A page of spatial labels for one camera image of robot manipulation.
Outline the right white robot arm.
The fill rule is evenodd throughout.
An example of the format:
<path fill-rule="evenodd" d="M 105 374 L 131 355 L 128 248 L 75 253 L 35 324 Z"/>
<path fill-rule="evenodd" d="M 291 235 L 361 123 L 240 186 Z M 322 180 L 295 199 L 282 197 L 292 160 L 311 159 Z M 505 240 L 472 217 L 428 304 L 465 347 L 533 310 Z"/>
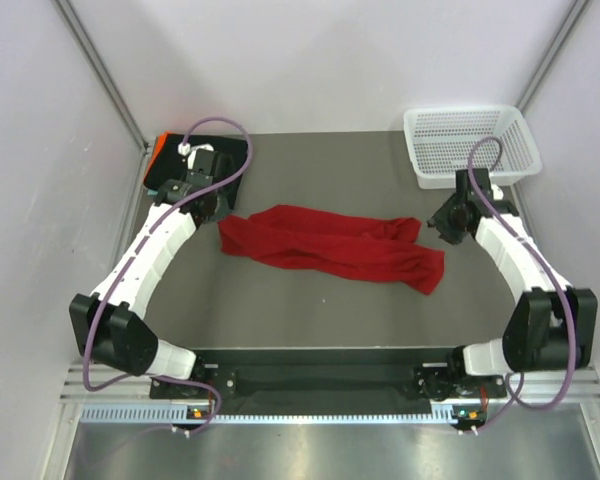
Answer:
<path fill-rule="evenodd" d="M 513 203 L 490 181 L 487 169 L 459 170 L 455 191 L 427 221 L 451 245 L 472 238 L 507 283 L 515 308 L 500 338 L 463 345 L 451 354 L 446 380 L 456 394 L 478 389 L 484 376 L 560 371 L 574 359 L 589 365 L 598 301 L 552 269 L 526 232 Z"/>

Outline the red t shirt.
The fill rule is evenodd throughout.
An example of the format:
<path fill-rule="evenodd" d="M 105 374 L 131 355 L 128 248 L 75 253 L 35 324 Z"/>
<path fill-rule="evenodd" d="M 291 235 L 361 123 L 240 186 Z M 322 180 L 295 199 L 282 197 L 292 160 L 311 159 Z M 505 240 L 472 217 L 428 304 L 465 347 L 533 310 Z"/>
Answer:
<path fill-rule="evenodd" d="M 403 283 L 429 295 L 445 272 L 445 255 L 417 243 L 412 217 L 375 219 L 291 205 L 218 223 L 223 253 L 286 270 L 316 270 L 375 283 Z"/>

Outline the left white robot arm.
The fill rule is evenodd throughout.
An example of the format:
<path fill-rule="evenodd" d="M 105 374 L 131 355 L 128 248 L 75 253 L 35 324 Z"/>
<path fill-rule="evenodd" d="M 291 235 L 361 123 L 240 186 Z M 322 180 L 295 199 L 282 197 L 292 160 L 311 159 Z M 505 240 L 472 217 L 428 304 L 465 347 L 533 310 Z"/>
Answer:
<path fill-rule="evenodd" d="M 235 203 L 239 167 L 209 144 L 196 146 L 184 172 L 156 187 L 139 230 L 113 271 L 88 294 L 76 295 L 69 315 L 77 347 L 94 360 L 131 376 L 171 377 L 185 396 L 206 387 L 194 352 L 161 340 L 145 323 L 150 299 L 178 250 L 199 226 L 222 219 Z"/>

